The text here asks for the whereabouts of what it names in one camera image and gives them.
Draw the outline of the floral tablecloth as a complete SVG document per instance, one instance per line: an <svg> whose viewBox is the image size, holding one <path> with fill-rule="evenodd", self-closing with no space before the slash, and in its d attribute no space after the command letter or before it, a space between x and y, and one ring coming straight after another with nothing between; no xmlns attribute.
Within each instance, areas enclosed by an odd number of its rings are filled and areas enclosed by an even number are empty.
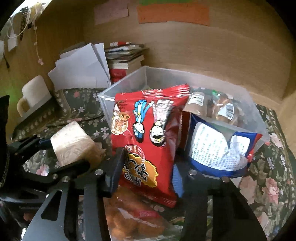
<svg viewBox="0 0 296 241"><path fill-rule="evenodd" d="M81 128L103 148L111 146L111 132L99 103L101 89L66 89L53 94L40 113L29 116L13 132L13 141L36 135L50 138L64 125L77 121ZM270 141L255 153L250 168L239 182L268 240L284 226L295 207L295 157L290 151L276 112L265 106L257 109L266 124Z"/></svg>

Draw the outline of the red cartoon snack bag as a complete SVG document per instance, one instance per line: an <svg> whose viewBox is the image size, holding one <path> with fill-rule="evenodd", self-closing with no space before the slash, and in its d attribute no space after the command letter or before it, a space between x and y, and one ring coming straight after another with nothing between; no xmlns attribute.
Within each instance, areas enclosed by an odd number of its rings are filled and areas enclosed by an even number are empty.
<svg viewBox="0 0 296 241"><path fill-rule="evenodd" d="M183 108L189 96L145 98L139 93L115 97L112 148L125 148L127 159L119 184L167 207L177 196L171 176Z"/></svg>

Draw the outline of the orange sticky note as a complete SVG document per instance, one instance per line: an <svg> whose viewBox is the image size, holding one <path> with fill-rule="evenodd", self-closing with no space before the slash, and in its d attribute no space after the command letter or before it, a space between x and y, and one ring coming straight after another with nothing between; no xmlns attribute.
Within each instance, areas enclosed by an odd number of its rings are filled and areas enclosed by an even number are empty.
<svg viewBox="0 0 296 241"><path fill-rule="evenodd" d="M138 5L137 16L140 24L182 22L210 25L209 8L198 3Z"/></svg>

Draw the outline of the white paper sheets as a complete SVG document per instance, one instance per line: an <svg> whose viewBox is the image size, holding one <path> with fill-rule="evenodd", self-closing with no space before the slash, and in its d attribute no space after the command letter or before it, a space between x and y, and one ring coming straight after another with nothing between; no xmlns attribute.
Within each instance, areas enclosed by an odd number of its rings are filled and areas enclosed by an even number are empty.
<svg viewBox="0 0 296 241"><path fill-rule="evenodd" d="M87 44L67 53L48 72L55 91L74 88L108 88L110 74L104 44Z"/></svg>

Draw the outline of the brown patterned headband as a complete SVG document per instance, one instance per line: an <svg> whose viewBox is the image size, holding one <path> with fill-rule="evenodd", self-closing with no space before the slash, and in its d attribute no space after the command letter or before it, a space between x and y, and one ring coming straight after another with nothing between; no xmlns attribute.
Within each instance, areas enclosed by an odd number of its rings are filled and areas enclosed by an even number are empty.
<svg viewBox="0 0 296 241"><path fill-rule="evenodd" d="M28 6L22 8L20 10L20 12L21 12L21 28L20 28L20 35L19 35L19 37L20 37L20 41L22 41L22 39L23 39L23 32L24 32L24 30L25 30L25 28L26 28L26 26L28 24L28 21L29 21L31 12L30 12L30 8Z"/></svg>

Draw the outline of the blue white snack bag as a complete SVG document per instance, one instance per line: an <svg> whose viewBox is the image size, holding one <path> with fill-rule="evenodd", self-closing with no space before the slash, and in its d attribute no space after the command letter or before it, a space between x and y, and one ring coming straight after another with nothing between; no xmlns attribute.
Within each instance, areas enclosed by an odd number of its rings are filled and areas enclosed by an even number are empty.
<svg viewBox="0 0 296 241"><path fill-rule="evenodd" d="M259 133L234 132L230 138L214 125L191 113L185 152L201 173L214 177L242 177L249 167L248 156L261 139Z"/></svg>

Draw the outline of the green sticky note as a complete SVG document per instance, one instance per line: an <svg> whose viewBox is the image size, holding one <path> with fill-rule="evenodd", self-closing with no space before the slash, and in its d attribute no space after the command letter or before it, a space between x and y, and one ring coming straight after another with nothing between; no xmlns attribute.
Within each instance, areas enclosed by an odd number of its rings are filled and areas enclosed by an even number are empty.
<svg viewBox="0 0 296 241"><path fill-rule="evenodd" d="M150 4L182 4L190 3L191 0L139 0L141 5L147 6Z"/></svg>

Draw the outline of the clear plastic storage bin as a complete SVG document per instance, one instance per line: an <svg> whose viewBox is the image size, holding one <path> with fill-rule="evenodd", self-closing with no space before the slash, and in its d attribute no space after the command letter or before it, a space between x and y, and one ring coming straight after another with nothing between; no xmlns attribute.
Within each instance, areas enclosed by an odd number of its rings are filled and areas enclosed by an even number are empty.
<svg viewBox="0 0 296 241"><path fill-rule="evenodd" d="M145 98L151 97L152 100L156 100L167 96L189 96L198 90L204 90L206 94L213 92L227 94L234 107L240 110L237 126L208 117L205 117L206 121L222 128L228 135L234 132L261 134L261 138L254 145L255 152L270 140L265 123L249 92L241 86L206 75L143 66L111 85L98 97L106 120L111 124L117 94L139 93Z"/></svg>

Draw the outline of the brown cake block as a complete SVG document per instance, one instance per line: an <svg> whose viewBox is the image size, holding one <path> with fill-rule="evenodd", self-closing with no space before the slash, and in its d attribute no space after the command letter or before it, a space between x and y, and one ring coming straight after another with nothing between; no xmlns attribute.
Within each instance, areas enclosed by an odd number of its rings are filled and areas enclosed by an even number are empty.
<svg viewBox="0 0 296 241"><path fill-rule="evenodd" d="M50 141L62 167L85 159L91 168L95 168L106 156L106 149L102 143L93 141L77 121L64 126L50 138Z"/></svg>

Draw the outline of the white mug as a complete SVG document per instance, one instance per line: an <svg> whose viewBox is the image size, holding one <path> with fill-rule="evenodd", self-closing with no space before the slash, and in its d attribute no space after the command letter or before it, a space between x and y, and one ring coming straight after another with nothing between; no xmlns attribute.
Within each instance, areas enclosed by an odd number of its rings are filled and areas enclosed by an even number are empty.
<svg viewBox="0 0 296 241"><path fill-rule="evenodd" d="M24 117L33 108L39 108L52 98L41 75L34 77L22 87L22 98L17 103L17 111Z"/></svg>

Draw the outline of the pink sticky note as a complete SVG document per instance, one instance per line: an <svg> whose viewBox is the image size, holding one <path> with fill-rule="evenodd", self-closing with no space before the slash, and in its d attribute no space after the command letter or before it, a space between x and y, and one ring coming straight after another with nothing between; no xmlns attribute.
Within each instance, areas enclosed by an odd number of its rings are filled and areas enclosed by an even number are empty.
<svg viewBox="0 0 296 241"><path fill-rule="evenodd" d="M129 16L129 1L107 1L94 7L94 23L100 25Z"/></svg>

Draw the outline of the stack of books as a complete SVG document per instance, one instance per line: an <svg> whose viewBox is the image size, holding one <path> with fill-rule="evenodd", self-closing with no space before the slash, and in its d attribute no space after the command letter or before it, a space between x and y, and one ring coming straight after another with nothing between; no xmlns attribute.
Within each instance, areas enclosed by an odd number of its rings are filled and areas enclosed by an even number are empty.
<svg viewBox="0 0 296 241"><path fill-rule="evenodd" d="M147 50L144 44L131 42L112 42L105 49L111 83L116 83L130 73L142 67L144 52Z"/></svg>

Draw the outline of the sausage bread pack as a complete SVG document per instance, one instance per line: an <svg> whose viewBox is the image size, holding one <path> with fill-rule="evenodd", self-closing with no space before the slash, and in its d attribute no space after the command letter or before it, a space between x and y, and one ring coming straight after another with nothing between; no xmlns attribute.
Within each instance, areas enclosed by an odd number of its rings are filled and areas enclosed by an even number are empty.
<svg viewBox="0 0 296 241"><path fill-rule="evenodd" d="M207 115L208 95L203 92L193 92L183 111L190 112L199 116Z"/></svg>

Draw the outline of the orange fried snack pack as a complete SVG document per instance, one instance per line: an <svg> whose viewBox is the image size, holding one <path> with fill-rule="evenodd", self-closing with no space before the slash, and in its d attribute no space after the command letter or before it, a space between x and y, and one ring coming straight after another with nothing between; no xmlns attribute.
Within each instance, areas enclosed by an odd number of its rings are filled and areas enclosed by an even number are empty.
<svg viewBox="0 0 296 241"><path fill-rule="evenodd" d="M111 240L179 240L181 231L125 187L104 198Z"/></svg>

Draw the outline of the green edged clear cracker bag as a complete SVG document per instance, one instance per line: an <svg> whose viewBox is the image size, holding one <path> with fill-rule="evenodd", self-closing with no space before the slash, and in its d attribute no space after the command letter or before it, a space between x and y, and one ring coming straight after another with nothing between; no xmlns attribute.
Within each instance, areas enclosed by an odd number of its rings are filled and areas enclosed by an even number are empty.
<svg viewBox="0 0 296 241"><path fill-rule="evenodd" d="M230 94L216 90L209 91L207 100L207 117L227 124L242 127L244 125L244 112L241 102Z"/></svg>

